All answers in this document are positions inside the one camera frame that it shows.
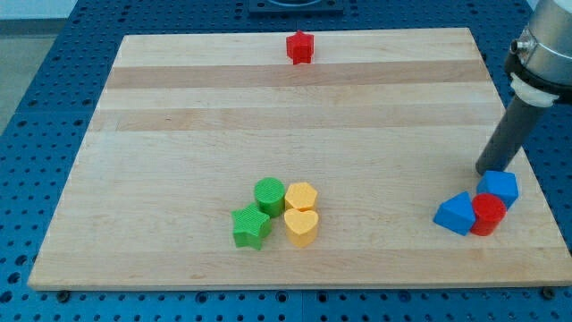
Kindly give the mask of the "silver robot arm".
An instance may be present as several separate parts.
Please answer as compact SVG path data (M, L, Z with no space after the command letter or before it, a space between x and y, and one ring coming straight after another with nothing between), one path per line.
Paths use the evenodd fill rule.
M541 0L505 61L510 87L528 105L571 103L571 0Z

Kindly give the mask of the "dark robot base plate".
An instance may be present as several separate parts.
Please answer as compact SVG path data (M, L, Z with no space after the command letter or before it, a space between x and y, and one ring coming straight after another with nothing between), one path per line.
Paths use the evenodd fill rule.
M254 13L342 13L344 0L245 0Z

